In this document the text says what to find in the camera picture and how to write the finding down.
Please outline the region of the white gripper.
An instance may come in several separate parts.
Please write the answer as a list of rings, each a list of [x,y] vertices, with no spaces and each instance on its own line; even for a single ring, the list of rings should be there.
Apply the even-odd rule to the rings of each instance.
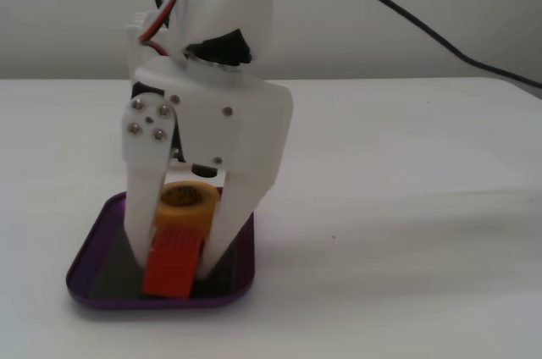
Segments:
[[[135,72],[160,95],[130,100],[121,122],[127,168],[124,230],[139,267],[147,265],[153,224],[177,124],[188,163],[226,172],[198,265],[206,278],[273,186],[293,113],[290,91],[244,69],[155,57]]]

